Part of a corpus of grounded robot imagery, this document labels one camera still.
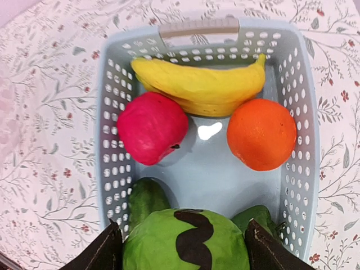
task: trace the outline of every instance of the orange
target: orange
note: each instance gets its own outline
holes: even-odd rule
[[[281,166],[290,157],[295,141],[296,125],[288,110],[261,98],[237,108],[227,129],[231,152],[257,171]]]

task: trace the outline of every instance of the floral tablecloth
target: floral tablecloth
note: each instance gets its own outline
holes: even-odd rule
[[[360,269],[360,18],[351,0],[43,0],[0,29],[0,251],[58,269],[100,232],[101,47],[141,25],[243,10],[303,33],[318,98],[319,207],[308,263]]]

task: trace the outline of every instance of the green vegetable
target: green vegetable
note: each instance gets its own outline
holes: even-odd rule
[[[274,238],[278,238],[276,228],[277,225],[274,221],[271,220],[271,215],[269,210],[264,205],[256,205],[251,208],[246,209],[243,212],[238,213],[234,216],[231,221],[245,233],[249,221],[255,219],[268,233],[270,233]]]
[[[130,231],[143,222],[152,212],[170,208],[169,200],[153,179],[143,177],[132,186],[129,197]]]
[[[242,232],[207,210],[168,209],[150,214],[129,235],[124,270],[250,270]]]

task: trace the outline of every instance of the green watermelon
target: green watermelon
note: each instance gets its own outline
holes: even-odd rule
[[[124,270],[250,270],[242,232],[207,210],[150,214],[124,243]]]

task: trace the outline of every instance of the basket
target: basket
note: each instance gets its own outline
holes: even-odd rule
[[[132,59],[156,57],[226,69],[248,65],[259,53],[267,55],[266,83],[259,96],[284,105],[298,129],[295,150],[282,167],[270,172],[247,168],[227,146],[229,118],[195,116],[190,117],[181,148],[159,165],[146,167],[132,160],[116,129],[118,115],[145,92],[131,69]],[[266,205],[275,221],[287,222],[280,235],[286,248],[302,260],[308,256],[317,209],[320,143],[307,47],[297,29],[283,21],[226,17],[118,33],[102,51],[99,81],[96,169],[102,228],[112,218],[126,237],[131,184],[155,177],[173,208],[208,209],[231,218],[253,205]],[[208,138],[199,133],[201,126],[221,128]]]

